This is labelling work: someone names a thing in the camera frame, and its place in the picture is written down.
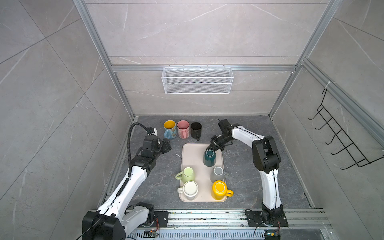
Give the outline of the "dark green mug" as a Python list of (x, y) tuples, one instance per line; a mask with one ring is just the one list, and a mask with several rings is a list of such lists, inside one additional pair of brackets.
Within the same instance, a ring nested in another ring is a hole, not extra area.
[(203, 159), (203, 163), (205, 166), (207, 167), (213, 167), (215, 164), (216, 164), (216, 152), (211, 150), (211, 149), (207, 149), (204, 153), (204, 159)]

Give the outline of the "blue mug yellow inside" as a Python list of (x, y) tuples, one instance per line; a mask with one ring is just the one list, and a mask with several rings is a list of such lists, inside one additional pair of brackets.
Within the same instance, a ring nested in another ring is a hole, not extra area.
[(168, 120), (164, 123), (165, 133), (164, 138), (165, 139), (174, 139), (178, 136), (178, 130), (176, 122), (173, 120)]

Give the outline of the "black mug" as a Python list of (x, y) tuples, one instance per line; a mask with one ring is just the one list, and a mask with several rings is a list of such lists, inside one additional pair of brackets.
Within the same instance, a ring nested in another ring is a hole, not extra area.
[(191, 124), (191, 131), (190, 135), (192, 138), (196, 139), (197, 141), (200, 140), (202, 136), (202, 125), (201, 123), (194, 122)]

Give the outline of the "pink patterned mug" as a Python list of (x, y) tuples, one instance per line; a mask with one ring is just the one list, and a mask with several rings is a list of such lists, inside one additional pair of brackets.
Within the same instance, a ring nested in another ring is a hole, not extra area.
[(178, 136), (181, 139), (187, 139), (190, 136), (190, 123), (186, 120), (181, 120), (177, 123)]

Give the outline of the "grey mug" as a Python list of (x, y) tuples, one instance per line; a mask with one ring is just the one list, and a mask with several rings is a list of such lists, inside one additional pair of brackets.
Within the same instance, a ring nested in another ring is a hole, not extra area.
[(229, 175), (225, 173), (224, 169), (220, 166), (214, 167), (210, 173), (210, 180), (212, 183), (216, 181), (225, 181), (225, 177)]

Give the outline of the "light green mug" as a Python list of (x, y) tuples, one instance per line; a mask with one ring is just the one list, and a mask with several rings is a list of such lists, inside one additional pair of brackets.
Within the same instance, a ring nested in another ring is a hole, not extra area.
[(189, 181), (195, 181), (195, 172), (191, 167), (186, 167), (183, 171), (176, 174), (175, 179), (180, 180), (182, 184)]

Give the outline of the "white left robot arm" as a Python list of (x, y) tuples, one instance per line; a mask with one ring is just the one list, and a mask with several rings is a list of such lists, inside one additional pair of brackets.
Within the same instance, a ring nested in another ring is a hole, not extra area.
[[(147, 134), (143, 146), (132, 157), (131, 135), (135, 126), (144, 128)], [(129, 203), (156, 166), (156, 160), (171, 149), (170, 141), (160, 139), (157, 129), (147, 128), (141, 123), (133, 123), (127, 138), (129, 163), (127, 173), (114, 192), (95, 212), (86, 213), (79, 238), (81, 240), (125, 240), (140, 225), (151, 226), (155, 220), (154, 206), (138, 203), (129, 210)]]

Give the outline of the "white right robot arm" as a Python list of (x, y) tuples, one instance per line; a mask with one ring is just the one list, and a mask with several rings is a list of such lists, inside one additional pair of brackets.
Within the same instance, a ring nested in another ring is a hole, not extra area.
[(225, 149), (228, 143), (239, 140), (252, 148), (253, 163), (260, 172), (263, 187), (262, 220), (265, 225), (271, 226), (277, 223), (284, 215), (279, 186), (278, 169), (281, 156), (276, 142), (272, 136), (261, 136), (253, 133), (239, 124), (230, 124), (228, 120), (219, 120), (218, 123), (222, 134), (214, 135), (208, 150)]

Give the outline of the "white mug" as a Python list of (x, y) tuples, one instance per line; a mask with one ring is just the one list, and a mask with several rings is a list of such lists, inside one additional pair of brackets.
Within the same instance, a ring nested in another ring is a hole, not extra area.
[(186, 182), (183, 187), (177, 189), (179, 194), (183, 194), (187, 200), (194, 200), (199, 192), (199, 186), (194, 181)]

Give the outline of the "beige tray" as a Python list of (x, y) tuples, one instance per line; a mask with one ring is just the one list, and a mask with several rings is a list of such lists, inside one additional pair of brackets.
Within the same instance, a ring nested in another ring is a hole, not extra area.
[(212, 167), (204, 165), (204, 153), (209, 144), (185, 144), (182, 151), (181, 169), (191, 167), (194, 170), (195, 182), (199, 187), (198, 194), (192, 202), (217, 202), (212, 194), (213, 182), (210, 179), (215, 167), (224, 168), (223, 154), (216, 151), (216, 163)]

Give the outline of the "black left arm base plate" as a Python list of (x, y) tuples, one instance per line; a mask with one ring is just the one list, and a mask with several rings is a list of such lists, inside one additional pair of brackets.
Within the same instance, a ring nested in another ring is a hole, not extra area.
[(153, 215), (150, 215), (149, 221), (142, 224), (145, 228), (166, 228), (169, 221), (168, 211), (155, 211)]

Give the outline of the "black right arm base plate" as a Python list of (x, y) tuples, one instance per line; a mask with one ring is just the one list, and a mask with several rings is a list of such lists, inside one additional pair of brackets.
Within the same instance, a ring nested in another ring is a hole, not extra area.
[(246, 220), (249, 227), (288, 227), (288, 220), (283, 213), (277, 217), (270, 217), (264, 211), (252, 211), (246, 209), (244, 211), (246, 215)]

